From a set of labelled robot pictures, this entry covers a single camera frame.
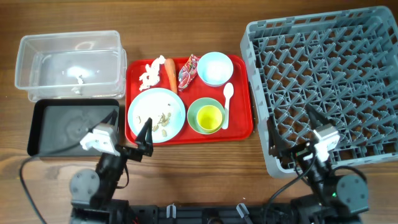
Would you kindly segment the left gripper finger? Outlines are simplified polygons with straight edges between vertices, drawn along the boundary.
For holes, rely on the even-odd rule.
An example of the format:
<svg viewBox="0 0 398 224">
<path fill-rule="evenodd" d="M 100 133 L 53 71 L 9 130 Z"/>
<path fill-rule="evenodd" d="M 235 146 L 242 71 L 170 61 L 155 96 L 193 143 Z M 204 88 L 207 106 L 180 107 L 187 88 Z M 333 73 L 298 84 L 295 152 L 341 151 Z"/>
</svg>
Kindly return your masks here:
<svg viewBox="0 0 398 224">
<path fill-rule="evenodd" d="M 118 112 L 116 110 L 112 110 L 112 112 L 110 112 L 110 114 L 108 114 L 105 117 L 104 123 L 105 124 L 110 124 L 112 126 L 115 126 L 117 118 L 118 118 Z"/>
<path fill-rule="evenodd" d="M 148 118 L 136 137 L 135 143 L 138 148 L 153 148 L 152 119 Z"/>
</svg>

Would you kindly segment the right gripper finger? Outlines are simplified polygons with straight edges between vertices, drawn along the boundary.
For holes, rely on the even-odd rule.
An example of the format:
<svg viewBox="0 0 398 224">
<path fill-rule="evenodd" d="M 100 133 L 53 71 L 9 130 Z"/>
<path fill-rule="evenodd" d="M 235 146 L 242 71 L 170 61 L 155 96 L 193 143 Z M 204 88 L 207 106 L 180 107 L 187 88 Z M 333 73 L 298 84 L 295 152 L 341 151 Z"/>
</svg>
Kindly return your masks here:
<svg viewBox="0 0 398 224">
<path fill-rule="evenodd" d="M 317 129 L 320 126 L 327 124 L 334 125 L 333 121 L 328 119 L 324 114 L 318 112 L 312 105 L 305 105 L 305 110 L 309 118 L 309 124 L 311 129 Z"/>
<path fill-rule="evenodd" d="M 274 116 L 269 116 L 267 120 L 269 152 L 287 152 L 286 142 L 281 138 L 274 121 Z"/>
</svg>

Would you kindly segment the green bowl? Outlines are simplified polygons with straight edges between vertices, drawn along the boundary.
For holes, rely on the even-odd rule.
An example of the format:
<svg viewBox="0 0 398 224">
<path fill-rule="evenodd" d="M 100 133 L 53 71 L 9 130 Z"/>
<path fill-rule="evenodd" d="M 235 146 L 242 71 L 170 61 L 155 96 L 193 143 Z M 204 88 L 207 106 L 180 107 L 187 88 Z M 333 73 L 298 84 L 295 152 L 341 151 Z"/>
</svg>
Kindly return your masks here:
<svg viewBox="0 0 398 224">
<path fill-rule="evenodd" d="M 197 133 L 200 133 L 200 134 L 213 134 L 213 133 L 204 133 L 200 129 L 200 127 L 199 127 L 199 125 L 197 123 L 198 110 L 201 107 L 205 106 L 205 105 L 214 105 L 214 106 L 218 107 L 221 110 L 222 114 L 223 114 L 223 121 L 222 121 L 221 126 L 215 132 L 213 132 L 213 133 L 216 133 L 218 130 L 221 129 L 221 127 L 223 125 L 224 118 L 225 118 L 225 112 L 224 112 L 224 107 L 218 101 L 216 101 L 215 99 L 212 99 L 212 98 L 200 98 L 200 99 L 194 101 L 190 105 L 190 107 L 188 109 L 188 112 L 187 112 L 188 123 L 189 123 L 190 127 Z"/>
</svg>

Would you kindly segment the yellow cup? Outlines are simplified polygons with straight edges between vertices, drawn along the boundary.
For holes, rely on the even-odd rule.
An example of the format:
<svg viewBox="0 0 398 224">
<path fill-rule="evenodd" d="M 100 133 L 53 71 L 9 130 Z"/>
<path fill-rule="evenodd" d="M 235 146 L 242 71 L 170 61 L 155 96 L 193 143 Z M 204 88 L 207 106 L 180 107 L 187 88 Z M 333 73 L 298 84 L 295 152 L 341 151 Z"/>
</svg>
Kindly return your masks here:
<svg viewBox="0 0 398 224">
<path fill-rule="evenodd" d="M 198 110 L 197 123 L 204 133 L 215 132 L 222 124 L 223 114 L 214 105 L 205 105 Z"/>
</svg>

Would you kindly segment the white plastic spoon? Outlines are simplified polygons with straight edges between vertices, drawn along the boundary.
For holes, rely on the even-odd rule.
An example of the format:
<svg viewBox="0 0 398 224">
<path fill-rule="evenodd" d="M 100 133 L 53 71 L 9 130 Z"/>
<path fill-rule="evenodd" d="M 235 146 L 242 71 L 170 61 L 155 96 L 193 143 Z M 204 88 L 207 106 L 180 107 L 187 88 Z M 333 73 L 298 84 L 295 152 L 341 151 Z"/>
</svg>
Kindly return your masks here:
<svg viewBox="0 0 398 224">
<path fill-rule="evenodd" d="M 230 99 L 234 94 L 234 87 L 232 83 L 227 83 L 224 87 L 223 94 L 225 97 L 225 104 L 224 104 L 224 112 L 225 112 L 225 118 L 224 122 L 222 125 L 222 129 L 227 129 L 229 125 L 229 105 L 230 105 Z"/>
</svg>

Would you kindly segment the light blue bowl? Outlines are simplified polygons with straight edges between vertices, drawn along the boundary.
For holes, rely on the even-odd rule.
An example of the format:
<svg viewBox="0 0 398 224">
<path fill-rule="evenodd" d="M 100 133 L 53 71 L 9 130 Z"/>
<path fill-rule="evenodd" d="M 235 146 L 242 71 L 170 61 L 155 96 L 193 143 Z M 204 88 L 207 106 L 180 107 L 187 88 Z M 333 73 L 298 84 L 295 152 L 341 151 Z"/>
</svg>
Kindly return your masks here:
<svg viewBox="0 0 398 224">
<path fill-rule="evenodd" d="M 197 65 L 200 79 L 208 86 L 224 85 L 233 75 L 232 60 L 221 52 L 209 52 L 203 55 Z"/>
</svg>

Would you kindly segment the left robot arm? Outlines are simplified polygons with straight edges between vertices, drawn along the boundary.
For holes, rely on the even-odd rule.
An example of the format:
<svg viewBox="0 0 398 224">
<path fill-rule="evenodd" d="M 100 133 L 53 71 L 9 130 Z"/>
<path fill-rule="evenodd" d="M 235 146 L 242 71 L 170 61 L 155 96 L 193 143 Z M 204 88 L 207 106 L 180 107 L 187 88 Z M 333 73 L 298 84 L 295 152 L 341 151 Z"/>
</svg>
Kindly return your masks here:
<svg viewBox="0 0 398 224">
<path fill-rule="evenodd" d="M 101 157 L 95 169 L 80 170 L 70 181 L 70 223 L 139 223 L 129 202 L 113 199 L 113 195 L 122 189 L 118 184 L 121 176 L 129 173 L 127 161 L 140 162 L 143 156 L 152 155 L 152 119 L 148 118 L 140 130 L 137 147 L 127 147 L 118 143 L 116 115 L 112 111 L 80 141 L 84 150 L 96 149 Z"/>
</svg>

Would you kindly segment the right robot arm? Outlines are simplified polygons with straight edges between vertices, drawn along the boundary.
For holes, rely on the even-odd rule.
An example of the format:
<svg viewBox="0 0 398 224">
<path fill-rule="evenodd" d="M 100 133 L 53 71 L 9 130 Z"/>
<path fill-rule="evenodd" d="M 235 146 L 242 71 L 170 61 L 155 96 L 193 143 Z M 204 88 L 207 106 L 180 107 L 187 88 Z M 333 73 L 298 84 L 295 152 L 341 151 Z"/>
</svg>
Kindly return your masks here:
<svg viewBox="0 0 398 224">
<path fill-rule="evenodd" d="M 368 180 L 358 169 L 343 166 L 351 175 L 337 175 L 329 152 L 337 147 L 340 133 L 333 122 L 311 105 L 305 110 L 312 129 L 311 138 L 294 147 L 282 139 L 274 118 L 267 120 L 269 153 L 295 164 L 297 177 L 274 193 L 262 209 L 264 223 L 361 223 L 360 214 L 369 210 Z M 312 190 L 310 195 L 288 204 L 275 204 L 275 198 L 298 181 Z"/>
</svg>

